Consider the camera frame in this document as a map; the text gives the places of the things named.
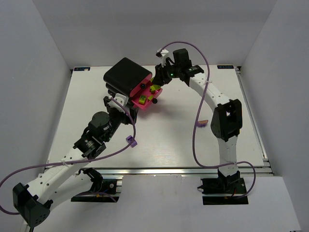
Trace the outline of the pink top drawer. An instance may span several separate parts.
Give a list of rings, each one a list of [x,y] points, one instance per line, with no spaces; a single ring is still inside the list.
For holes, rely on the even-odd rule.
[[[150,79],[152,78],[152,74],[147,75],[142,81],[140,81],[130,92],[130,97],[132,98],[134,95],[136,95],[142,88],[140,87],[141,84],[147,84]]]

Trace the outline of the pink drawer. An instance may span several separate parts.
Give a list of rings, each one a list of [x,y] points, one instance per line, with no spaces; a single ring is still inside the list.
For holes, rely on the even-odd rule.
[[[147,75],[142,81],[140,81],[130,92],[130,97],[132,98],[134,95],[136,95],[142,88],[140,87],[141,84],[147,84],[150,79],[152,78],[152,74]]]
[[[130,100],[135,108],[146,110],[151,104],[158,102],[157,98],[162,92],[162,87],[154,85],[151,81],[144,84],[145,88],[141,88]]]

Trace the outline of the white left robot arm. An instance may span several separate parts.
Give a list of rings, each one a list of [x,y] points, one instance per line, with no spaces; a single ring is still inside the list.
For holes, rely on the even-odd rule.
[[[60,162],[27,184],[18,183],[13,188],[13,205],[33,231],[43,223],[51,211],[69,198],[82,193],[100,192],[102,176],[93,168],[84,167],[99,159],[121,124],[134,125],[136,109],[129,98],[116,94],[104,98],[107,111],[92,116],[81,137]]]

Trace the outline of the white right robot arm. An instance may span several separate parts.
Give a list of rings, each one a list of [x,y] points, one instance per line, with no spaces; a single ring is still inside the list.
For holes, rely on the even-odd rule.
[[[186,49],[173,51],[174,59],[170,59],[166,49],[158,50],[156,56],[161,59],[161,64],[155,67],[153,84],[163,86],[173,78],[178,78],[197,92],[212,110],[211,131],[218,140],[220,159],[214,185],[226,190],[240,179],[236,144],[242,128],[241,102],[223,94],[209,80],[208,73],[192,64]]]

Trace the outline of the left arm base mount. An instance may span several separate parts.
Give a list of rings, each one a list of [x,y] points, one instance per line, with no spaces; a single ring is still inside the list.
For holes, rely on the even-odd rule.
[[[122,191],[121,177],[104,176],[102,186],[96,192],[84,192],[71,198],[71,202],[79,203],[117,203]]]

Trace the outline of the lime lego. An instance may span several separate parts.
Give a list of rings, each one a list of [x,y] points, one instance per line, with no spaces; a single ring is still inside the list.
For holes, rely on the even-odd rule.
[[[146,100],[147,100],[147,97],[145,95],[140,95],[139,104],[144,105]]]

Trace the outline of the purple butterfly lego brick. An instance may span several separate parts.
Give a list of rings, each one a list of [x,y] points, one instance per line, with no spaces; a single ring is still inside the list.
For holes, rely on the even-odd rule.
[[[200,120],[196,123],[196,126],[199,128],[205,127],[208,124],[208,120]]]

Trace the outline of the purple curved lego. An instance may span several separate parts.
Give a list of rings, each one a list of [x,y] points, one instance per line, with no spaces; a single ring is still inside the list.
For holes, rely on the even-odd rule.
[[[131,135],[126,138],[126,141],[129,143],[131,147],[135,147],[138,144],[137,141]]]

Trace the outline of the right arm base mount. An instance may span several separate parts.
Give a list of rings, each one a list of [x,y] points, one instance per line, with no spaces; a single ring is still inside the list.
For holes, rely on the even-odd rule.
[[[219,178],[203,178],[197,190],[202,193],[203,205],[248,205],[244,179],[224,188]]]

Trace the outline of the lime long lego brick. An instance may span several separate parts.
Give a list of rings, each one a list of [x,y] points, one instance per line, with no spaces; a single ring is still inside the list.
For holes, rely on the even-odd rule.
[[[156,85],[156,84],[152,84],[154,86],[155,89],[160,89],[161,86],[160,85]]]

